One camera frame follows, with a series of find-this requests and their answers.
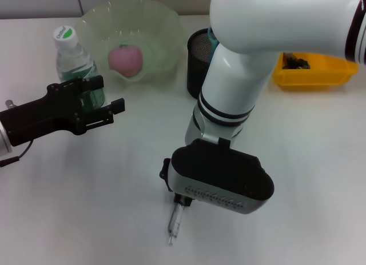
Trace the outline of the yellow plastic bin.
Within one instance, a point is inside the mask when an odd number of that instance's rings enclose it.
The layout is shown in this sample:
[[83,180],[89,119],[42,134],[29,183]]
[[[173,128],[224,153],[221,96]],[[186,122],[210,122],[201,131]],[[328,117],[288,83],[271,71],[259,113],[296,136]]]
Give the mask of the yellow plastic bin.
[[358,64],[344,59],[306,53],[293,54],[308,61],[310,69],[282,69],[283,54],[272,73],[273,83],[283,90],[323,91],[346,84],[359,70]]

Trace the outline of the blue scissors with cover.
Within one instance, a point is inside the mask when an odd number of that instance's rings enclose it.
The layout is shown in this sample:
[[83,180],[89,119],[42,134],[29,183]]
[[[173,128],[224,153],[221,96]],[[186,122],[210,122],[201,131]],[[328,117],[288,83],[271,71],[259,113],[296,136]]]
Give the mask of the blue scissors with cover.
[[216,39],[211,27],[208,28],[207,36],[210,41],[210,56],[209,56],[209,62],[210,62],[219,44],[219,41]]

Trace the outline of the translucent green fruit bowl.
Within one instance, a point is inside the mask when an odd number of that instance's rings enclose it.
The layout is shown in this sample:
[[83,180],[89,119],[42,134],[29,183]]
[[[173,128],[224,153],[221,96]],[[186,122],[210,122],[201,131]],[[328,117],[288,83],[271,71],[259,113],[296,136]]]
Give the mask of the translucent green fruit bowl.
[[[114,0],[96,6],[75,24],[79,42],[110,81],[160,80],[176,68],[186,43],[178,14],[154,0]],[[142,69],[133,77],[112,70],[108,55],[121,46],[137,46]]]

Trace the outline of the black mesh pen holder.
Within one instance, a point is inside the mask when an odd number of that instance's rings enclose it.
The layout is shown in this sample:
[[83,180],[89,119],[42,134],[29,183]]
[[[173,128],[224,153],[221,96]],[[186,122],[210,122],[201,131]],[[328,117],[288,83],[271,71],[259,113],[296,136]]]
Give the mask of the black mesh pen holder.
[[210,66],[210,41],[208,28],[196,31],[188,40],[188,68],[186,88],[195,99],[198,98]]

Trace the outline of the clear green-label water bottle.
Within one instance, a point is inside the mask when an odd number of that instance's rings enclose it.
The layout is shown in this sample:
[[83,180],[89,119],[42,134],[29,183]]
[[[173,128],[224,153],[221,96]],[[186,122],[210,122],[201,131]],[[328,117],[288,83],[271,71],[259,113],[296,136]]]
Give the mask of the clear green-label water bottle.
[[[57,48],[56,69],[61,82],[78,77],[90,79],[99,75],[95,61],[79,43],[73,27],[56,28],[53,39]],[[98,109],[105,103],[104,90],[86,91],[79,96],[79,99],[85,111]]]

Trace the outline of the pink toy peach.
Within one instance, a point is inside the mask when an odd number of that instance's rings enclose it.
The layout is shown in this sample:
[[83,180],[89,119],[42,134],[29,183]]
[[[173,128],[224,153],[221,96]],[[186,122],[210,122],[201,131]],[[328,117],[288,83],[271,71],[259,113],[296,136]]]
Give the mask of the pink toy peach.
[[121,45],[108,54],[109,69],[118,72],[125,78],[136,76],[143,67],[143,55],[138,46]]

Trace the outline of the grey clear pen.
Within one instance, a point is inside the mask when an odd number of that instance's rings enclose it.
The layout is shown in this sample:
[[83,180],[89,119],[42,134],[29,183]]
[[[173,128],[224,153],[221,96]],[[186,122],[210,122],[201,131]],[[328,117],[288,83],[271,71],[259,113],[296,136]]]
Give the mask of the grey clear pen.
[[180,231],[180,225],[182,221],[182,216],[184,212],[184,206],[176,203],[174,205],[173,212],[170,217],[170,221],[168,224],[168,234],[169,234],[169,240],[168,245],[172,246],[173,241],[177,238],[178,233]]

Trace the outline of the green plastic wrapper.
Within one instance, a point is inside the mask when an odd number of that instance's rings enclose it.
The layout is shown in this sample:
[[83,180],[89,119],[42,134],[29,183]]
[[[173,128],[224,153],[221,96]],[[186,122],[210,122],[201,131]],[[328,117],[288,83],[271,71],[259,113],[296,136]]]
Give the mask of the green plastic wrapper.
[[288,70],[297,70],[297,69],[304,69],[308,70],[310,69],[310,65],[308,61],[296,57],[293,53],[284,53],[283,54],[283,67],[282,69],[288,69]]

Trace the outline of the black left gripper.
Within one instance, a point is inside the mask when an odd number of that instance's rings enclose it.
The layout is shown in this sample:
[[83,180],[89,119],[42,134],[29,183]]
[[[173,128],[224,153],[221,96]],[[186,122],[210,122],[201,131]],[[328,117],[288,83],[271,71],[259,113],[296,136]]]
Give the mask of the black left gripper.
[[125,111],[125,100],[120,98],[84,114],[79,96],[83,91],[103,87],[101,75],[48,85],[44,97],[0,112],[0,123],[12,146],[61,130],[82,135],[86,130],[114,123],[114,116]]

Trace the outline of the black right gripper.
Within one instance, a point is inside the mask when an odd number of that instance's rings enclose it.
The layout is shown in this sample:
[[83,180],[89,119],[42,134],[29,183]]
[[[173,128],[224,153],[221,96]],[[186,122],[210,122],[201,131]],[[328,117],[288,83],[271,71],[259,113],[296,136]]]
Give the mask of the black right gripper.
[[[159,177],[164,180],[164,182],[168,188],[168,191],[172,192],[173,190],[170,188],[169,183],[168,183],[168,170],[169,170],[170,161],[171,161],[170,158],[164,159],[163,167],[159,173]],[[192,204],[192,198],[183,196],[180,194],[174,194],[173,202],[175,204],[181,204],[184,207],[190,207],[190,205]]]

